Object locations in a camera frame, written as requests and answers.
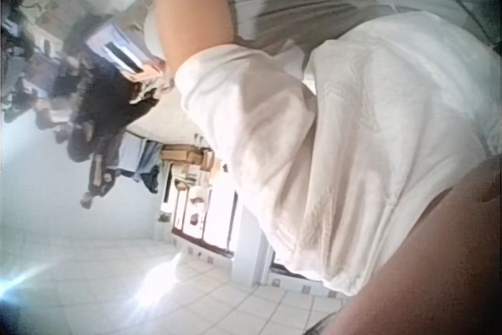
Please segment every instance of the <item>white blouse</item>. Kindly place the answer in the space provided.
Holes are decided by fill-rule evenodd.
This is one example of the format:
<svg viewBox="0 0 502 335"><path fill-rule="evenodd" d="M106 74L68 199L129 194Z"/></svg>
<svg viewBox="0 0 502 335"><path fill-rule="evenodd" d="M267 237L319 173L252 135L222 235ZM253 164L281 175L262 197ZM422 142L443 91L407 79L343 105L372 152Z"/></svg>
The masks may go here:
<svg viewBox="0 0 502 335"><path fill-rule="evenodd" d="M353 295L436 195L502 150L500 65L406 13L325 42L308 70L317 96L267 54L217 46L176 85L286 267Z"/></svg>

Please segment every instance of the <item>sunlight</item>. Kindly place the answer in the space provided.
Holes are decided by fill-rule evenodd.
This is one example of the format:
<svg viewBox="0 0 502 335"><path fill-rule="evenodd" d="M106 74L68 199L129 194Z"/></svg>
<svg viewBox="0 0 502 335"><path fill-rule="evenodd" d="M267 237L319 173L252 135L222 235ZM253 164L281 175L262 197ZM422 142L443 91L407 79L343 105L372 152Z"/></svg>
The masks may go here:
<svg viewBox="0 0 502 335"><path fill-rule="evenodd" d="M160 264L147 273L136 295L141 307L156 305L178 282L175 274L180 258L181 253L178 253L170 262Z"/></svg>

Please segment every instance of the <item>white shirt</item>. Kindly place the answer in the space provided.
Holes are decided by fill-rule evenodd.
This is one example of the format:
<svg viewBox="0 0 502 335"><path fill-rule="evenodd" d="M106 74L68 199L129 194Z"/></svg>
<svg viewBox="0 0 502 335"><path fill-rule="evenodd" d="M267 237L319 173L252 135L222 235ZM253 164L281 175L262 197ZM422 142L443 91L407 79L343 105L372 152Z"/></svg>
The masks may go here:
<svg viewBox="0 0 502 335"><path fill-rule="evenodd" d="M406 13L325 42L309 71L317 96L267 54L217 46L176 84L286 267L353 295L436 195L502 150L499 60Z"/></svg>

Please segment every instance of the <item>shirt sleeve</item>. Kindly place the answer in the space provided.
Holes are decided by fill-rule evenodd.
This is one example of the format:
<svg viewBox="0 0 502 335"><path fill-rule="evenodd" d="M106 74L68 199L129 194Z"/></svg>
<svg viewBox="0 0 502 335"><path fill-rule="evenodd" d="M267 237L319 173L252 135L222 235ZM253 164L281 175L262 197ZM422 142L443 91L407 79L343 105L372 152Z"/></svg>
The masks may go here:
<svg viewBox="0 0 502 335"><path fill-rule="evenodd" d="M314 126L314 95L266 53L235 45L194 55L176 73L176 86L184 110L227 163L246 207L280 211L285 186L295 186L292 169L308 175L305 140ZM307 190L307 182L300 186Z"/></svg>

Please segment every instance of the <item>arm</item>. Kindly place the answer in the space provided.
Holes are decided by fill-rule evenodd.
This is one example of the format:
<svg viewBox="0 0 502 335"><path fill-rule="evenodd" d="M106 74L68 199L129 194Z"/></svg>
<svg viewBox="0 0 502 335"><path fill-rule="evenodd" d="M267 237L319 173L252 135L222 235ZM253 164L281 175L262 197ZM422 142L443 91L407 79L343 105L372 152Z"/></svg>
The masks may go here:
<svg viewBox="0 0 502 335"><path fill-rule="evenodd" d="M227 0L156 0L162 49L170 68L209 47L232 43Z"/></svg>

